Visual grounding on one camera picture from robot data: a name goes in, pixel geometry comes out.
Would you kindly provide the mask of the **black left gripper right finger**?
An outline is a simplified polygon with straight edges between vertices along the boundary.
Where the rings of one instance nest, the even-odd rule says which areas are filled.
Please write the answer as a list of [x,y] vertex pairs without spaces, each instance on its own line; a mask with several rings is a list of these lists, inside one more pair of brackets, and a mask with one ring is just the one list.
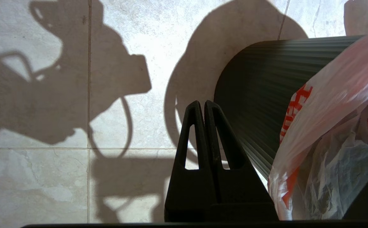
[[223,110],[205,102],[208,157],[219,203],[272,203]]

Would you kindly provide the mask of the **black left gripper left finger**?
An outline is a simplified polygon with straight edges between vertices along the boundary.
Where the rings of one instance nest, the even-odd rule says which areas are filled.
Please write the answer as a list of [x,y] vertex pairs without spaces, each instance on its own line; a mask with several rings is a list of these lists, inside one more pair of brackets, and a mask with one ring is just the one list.
[[[185,168],[190,127],[194,126],[197,170]],[[165,200],[165,220],[205,220],[216,203],[213,173],[208,160],[208,141],[198,101],[187,106]]]

